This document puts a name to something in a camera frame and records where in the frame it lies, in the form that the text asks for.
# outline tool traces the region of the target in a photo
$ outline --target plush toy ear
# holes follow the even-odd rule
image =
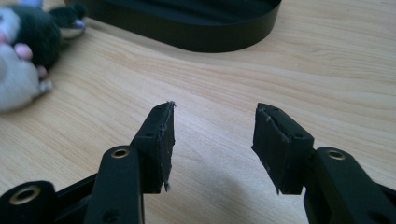
[[[19,0],[19,3],[30,7],[43,7],[43,0]]]

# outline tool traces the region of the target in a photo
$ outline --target wooden table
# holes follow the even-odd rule
[[[217,54],[87,23],[50,70],[54,89],[0,115],[0,194],[33,180],[59,190],[97,172],[106,150],[129,144],[150,109],[171,100],[172,190],[145,196],[147,223],[307,222],[303,196],[277,196],[250,148],[258,102],[396,189],[393,0],[283,1],[262,42]]]

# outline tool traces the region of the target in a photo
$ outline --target black plastic container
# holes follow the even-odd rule
[[[78,0],[89,17],[191,51],[244,49],[273,29],[281,0]]]

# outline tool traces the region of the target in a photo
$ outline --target plush toy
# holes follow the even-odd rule
[[[0,112],[22,108],[52,88],[49,80],[40,80],[46,71],[29,61],[32,56],[25,44],[0,43]]]
[[[11,46],[16,43],[26,44],[33,52],[32,63],[49,68],[59,55],[61,29],[85,30],[81,19],[86,13],[86,8],[78,3],[49,12],[40,7],[25,5],[0,7],[0,43],[5,42]]]

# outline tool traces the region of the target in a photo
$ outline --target black plastic part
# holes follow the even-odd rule
[[[139,156],[135,148],[114,147],[105,153],[84,223],[144,223]]]
[[[89,17],[198,52],[244,49],[274,27],[281,0],[78,0]]]
[[[385,194],[385,196],[387,196],[387,198],[390,200],[393,206],[396,207],[396,191],[394,189],[387,188],[380,184],[378,184],[378,186],[381,189],[381,191]]]
[[[56,194],[47,181],[21,184],[0,198],[0,223],[51,223],[55,216]]]
[[[55,224],[82,224],[91,200],[96,174],[88,176],[56,193],[57,215]]]
[[[283,194],[301,194],[314,138],[281,109],[258,104],[252,149]]]
[[[175,144],[174,107],[174,102],[155,106],[131,143],[139,150],[143,193],[160,193],[163,183],[169,189]]]
[[[351,155],[322,147],[311,162],[306,175],[317,184],[306,186],[309,223],[396,223],[394,205]]]

